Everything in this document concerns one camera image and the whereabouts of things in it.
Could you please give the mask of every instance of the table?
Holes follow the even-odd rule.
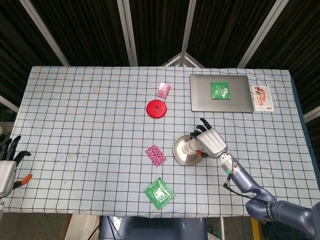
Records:
[[[192,112],[191,74],[247,75],[269,86],[274,112]],[[161,82],[172,88],[167,113],[146,114]],[[248,199],[222,187],[226,174],[214,159],[184,166],[173,157],[175,139],[204,117],[226,140],[252,177],[278,200],[305,207],[320,201],[287,70],[188,67],[35,66],[29,75],[12,136],[31,156],[18,167],[26,187],[5,199],[7,212],[144,217],[247,215]],[[145,154],[157,145],[166,161]],[[175,198],[158,211],[144,194],[161,177]]]

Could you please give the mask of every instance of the green snack packet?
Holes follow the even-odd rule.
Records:
[[[212,82],[211,83],[212,99],[230,99],[229,85],[227,82]]]
[[[148,186],[146,190],[144,190],[144,193],[158,210],[162,209],[175,196],[160,177]]]

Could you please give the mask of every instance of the silver laptop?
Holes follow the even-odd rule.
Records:
[[[211,83],[227,82],[230,99],[212,99]],[[252,113],[254,111],[247,76],[190,75],[191,109],[195,112]]]

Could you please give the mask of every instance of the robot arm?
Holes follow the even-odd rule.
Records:
[[[228,186],[228,181],[231,179],[242,193],[256,194],[255,197],[243,195],[243,197],[250,198],[245,204],[250,216],[258,220],[281,222],[315,239],[320,239],[320,202],[310,209],[287,201],[277,201],[270,192],[259,186],[241,164],[228,153],[228,146],[217,131],[205,119],[200,120],[206,128],[198,125],[196,128],[202,132],[195,130],[190,136],[199,142],[204,150],[204,156],[217,159],[218,164],[228,174],[224,184],[226,189],[241,195]]]
[[[0,149],[0,222],[4,211],[2,198],[7,197],[13,189],[25,185],[32,177],[32,174],[28,174],[24,179],[15,182],[17,166],[24,156],[31,155],[28,151],[21,151],[14,158],[20,139],[21,136],[17,136],[13,141],[10,138]]]

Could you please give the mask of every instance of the red disc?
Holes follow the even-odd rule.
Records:
[[[154,119],[162,118],[167,112],[167,106],[163,101],[153,100],[146,106],[146,112]]]

